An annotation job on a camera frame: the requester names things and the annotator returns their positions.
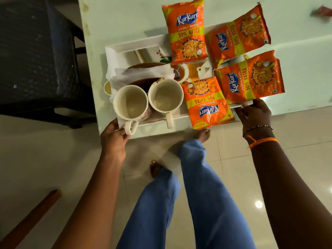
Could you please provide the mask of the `person's left hand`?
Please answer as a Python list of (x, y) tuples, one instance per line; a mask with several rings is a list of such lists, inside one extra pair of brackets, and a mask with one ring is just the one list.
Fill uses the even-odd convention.
[(124, 126), (119, 126), (118, 119), (115, 118), (104, 129), (101, 138), (100, 160), (108, 165), (121, 166), (125, 157), (125, 145), (118, 134), (118, 130), (125, 130)]

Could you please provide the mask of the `person's right hand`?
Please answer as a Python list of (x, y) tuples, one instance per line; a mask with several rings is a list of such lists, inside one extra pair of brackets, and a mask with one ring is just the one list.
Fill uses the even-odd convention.
[(243, 125), (243, 136), (273, 137), (271, 126), (272, 113), (262, 99), (254, 99), (251, 105), (244, 103), (241, 107), (247, 115), (247, 123)]

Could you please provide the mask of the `white serving tray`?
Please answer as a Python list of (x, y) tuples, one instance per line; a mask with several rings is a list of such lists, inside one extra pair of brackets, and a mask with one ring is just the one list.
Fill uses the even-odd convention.
[[(108, 67), (124, 69), (127, 69), (128, 67), (125, 68), (125, 66), (129, 64), (124, 64), (124, 60), (120, 61), (120, 56), (124, 56), (125, 53), (135, 53), (137, 60), (134, 62), (137, 62), (136, 64), (160, 62), (166, 65), (170, 61), (168, 59), (170, 59), (172, 55), (168, 34), (106, 46), (105, 52)], [(199, 63), (204, 63), (206, 60), (211, 61), (210, 58), (206, 58), (203, 60), (186, 63), (189, 69), (189, 78), (186, 82), (192, 82), (199, 79), (196, 68), (199, 67)], [(147, 126), (151, 126), (153, 124), (162, 125), (161, 128), (163, 130), (167, 129), (171, 132), (192, 128), (185, 102), (183, 102), (180, 108), (173, 113), (173, 121), (174, 127), (172, 129), (167, 129), (166, 117), (152, 109), (151, 116), (147, 120), (139, 123), (138, 129), (147, 129)]]

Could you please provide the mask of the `person's right forearm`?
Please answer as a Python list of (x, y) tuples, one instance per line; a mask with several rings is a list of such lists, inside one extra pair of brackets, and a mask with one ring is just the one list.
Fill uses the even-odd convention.
[(251, 150), (268, 219), (279, 249), (332, 249), (332, 214), (277, 142)]

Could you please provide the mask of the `person's left forearm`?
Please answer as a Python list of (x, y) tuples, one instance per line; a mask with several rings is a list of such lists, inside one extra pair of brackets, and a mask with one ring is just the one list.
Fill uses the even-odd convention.
[(109, 249), (125, 155), (101, 155), (89, 183), (52, 249)]

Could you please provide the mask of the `orange snack packet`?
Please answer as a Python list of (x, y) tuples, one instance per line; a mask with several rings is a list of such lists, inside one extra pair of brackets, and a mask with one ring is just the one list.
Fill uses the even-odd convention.
[(260, 3), (227, 25), (205, 34), (214, 69), (223, 62), (271, 44)]
[(229, 105), (285, 92), (280, 60), (270, 50), (214, 71)]
[(181, 87), (194, 130), (235, 121), (216, 77), (182, 83)]
[(208, 58), (205, 48), (204, 2), (193, 0), (162, 6), (172, 51), (171, 65)]

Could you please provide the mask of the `white mug with print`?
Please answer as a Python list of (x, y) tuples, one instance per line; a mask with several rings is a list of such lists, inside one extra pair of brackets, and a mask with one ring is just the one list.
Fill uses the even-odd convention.
[(147, 93), (136, 85), (127, 85), (116, 92), (113, 108), (126, 135), (134, 135), (140, 122), (151, 116)]

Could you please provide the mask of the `orange thread wristband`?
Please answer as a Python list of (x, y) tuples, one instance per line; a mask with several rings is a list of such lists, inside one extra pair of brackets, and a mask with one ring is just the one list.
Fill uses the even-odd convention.
[(246, 138), (250, 139), (252, 142), (251, 144), (249, 144), (248, 148), (250, 150), (252, 150), (254, 147), (262, 144), (262, 143), (265, 143), (265, 142), (270, 142), (270, 141), (273, 141), (273, 142), (277, 142), (278, 143), (278, 140), (274, 137), (267, 137), (267, 138), (262, 138), (262, 139), (259, 139), (259, 140), (255, 140), (254, 138), (252, 138), (251, 136), (249, 135), (245, 135)]

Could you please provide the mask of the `person's right foot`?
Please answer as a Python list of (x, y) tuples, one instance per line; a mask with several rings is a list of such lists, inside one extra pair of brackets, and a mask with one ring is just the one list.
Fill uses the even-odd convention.
[(197, 130), (193, 134), (192, 138), (195, 140), (198, 140), (201, 143), (204, 143), (204, 142), (208, 141), (210, 138), (210, 129), (207, 128), (207, 129)]

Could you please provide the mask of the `person's foot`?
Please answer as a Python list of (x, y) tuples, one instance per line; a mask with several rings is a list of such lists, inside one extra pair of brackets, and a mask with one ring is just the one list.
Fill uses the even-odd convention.
[(152, 160), (149, 165), (150, 175), (153, 179), (155, 179), (160, 172), (161, 169), (163, 169), (164, 166), (156, 162), (155, 160)]
[(204, 143), (204, 142), (208, 141), (210, 138), (210, 129), (207, 128), (207, 129), (197, 130), (193, 134), (192, 138), (195, 140), (198, 140), (201, 143)]

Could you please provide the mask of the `person's left foot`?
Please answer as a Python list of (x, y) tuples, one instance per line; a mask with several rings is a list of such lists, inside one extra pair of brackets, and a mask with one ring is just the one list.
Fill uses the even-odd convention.
[(164, 166), (156, 162), (155, 160), (152, 160), (149, 165), (150, 175), (153, 179), (155, 179), (160, 172), (161, 169), (163, 169)]

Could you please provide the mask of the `small white creamer jug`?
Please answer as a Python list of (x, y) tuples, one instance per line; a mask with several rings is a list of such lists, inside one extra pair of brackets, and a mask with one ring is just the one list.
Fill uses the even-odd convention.
[(214, 66), (210, 60), (206, 60), (204, 63), (199, 63), (199, 67), (197, 67), (196, 70), (200, 80), (214, 76)]

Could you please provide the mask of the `brown plate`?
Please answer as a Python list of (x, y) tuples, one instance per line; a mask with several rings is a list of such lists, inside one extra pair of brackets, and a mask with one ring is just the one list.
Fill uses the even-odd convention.
[[(128, 67), (127, 69), (138, 69), (138, 68), (151, 68), (151, 67), (156, 67), (156, 66), (161, 66), (161, 65), (165, 65), (164, 63), (160, 63), (160, 62), (151, 62), (151, 63), (140, 63), (140, 64), (136, 64), (133, 66)], [(177, 80), (180, 77), (180, 74), (178, 72), (178, 70), (180, 69), (180, 66), (182, 66), (182, 64), (180, 65), (171, 65), (171, 68), (174, 69), (174, 73), (175, 73), (175, 79)], [(142, 88), (145, 92), (148, 92), (150, 86), (158, 81), (159, 79), (161, 79), (161, 77), (158, 78), (147, 78), (147, 79), (141, 79), (141, 80), (137, 80), (132, 82), (130, 85), (136, 85), (140, 88)]]

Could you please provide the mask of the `plain white mug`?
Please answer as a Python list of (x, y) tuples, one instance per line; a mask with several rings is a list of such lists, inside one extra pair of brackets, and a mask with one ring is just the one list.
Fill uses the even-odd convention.
[(160, 78), (148, 90), (150, 105), (155, 111), (165, 115), (168, 129), (174, 127), (172, 113), (181, 106), (183, 99), (183, 89), (174, 79)]

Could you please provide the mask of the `white paper napkin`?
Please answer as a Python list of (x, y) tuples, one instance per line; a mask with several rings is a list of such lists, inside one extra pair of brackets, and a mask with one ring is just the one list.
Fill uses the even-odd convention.
[(124, 68), (107, 68), (106, 79), (110, 81), (112, 95), (109, 100), (112, 103), (116, 92), (124, 86), (130, 85), (132, 82), (147, 79), (147, 78), (166, 78), (174, 79), (175, 74), (170, 64), (138, 69), (124, 69)]

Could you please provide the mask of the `white cup with tea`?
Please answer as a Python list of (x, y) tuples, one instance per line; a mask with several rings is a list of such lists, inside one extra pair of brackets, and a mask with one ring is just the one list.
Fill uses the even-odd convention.
[(188, 66), (185, 63), (179, 64), (179, 65), (171, 65), (171, 67), (174, 70), (174, 80), (176, 80), (178, 83), (184, 83), (189, 78), (189, 69)]

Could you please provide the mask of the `blue jeans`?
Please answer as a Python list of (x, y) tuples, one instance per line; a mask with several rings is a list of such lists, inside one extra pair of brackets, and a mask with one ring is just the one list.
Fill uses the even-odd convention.
[[(196, 249), (256, 249), (245, 218), (205, 156), (197, 139), (179, 150)], [(177, 177), (162, 167), (140, 194), (116, 249), (164, 249), (179, 192)]]

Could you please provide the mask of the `black woven chair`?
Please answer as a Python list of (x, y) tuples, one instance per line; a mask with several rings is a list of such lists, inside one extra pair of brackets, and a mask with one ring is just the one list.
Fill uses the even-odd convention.
[(48, 0), (0, 0), (0, 115), (68, 126), (96, 123), (74, 38), (83, 30)]

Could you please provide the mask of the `red object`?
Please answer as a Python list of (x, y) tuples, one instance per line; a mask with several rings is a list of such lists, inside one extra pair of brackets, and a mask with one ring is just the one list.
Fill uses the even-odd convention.
[(332, 8), (321, 5), (317, 9), (312, 10), (310, 16), (318, 18), (324, 22), (328, 22), (332, 19)]

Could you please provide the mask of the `brown wooden rail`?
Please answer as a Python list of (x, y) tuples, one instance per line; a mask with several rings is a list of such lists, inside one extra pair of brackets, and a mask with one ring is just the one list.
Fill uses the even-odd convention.
[(16, 249), (61, 197), (61, 190), (52, 190), (18, 225), (14, 227), (12, 231), (10, 231), (0, 241), (0, 249)]

